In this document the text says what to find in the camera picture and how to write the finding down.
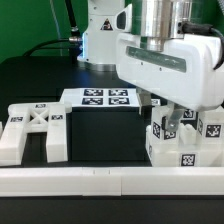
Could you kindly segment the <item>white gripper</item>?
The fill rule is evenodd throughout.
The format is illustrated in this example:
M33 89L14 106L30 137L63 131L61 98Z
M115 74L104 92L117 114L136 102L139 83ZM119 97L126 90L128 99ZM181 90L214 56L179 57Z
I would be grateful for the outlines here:
M185 108L206 111L224 102L224 36L191 21L191 3L131 3L116 15L116 70L139 88L139 114L151 93L169 100L162 129L176 132Z

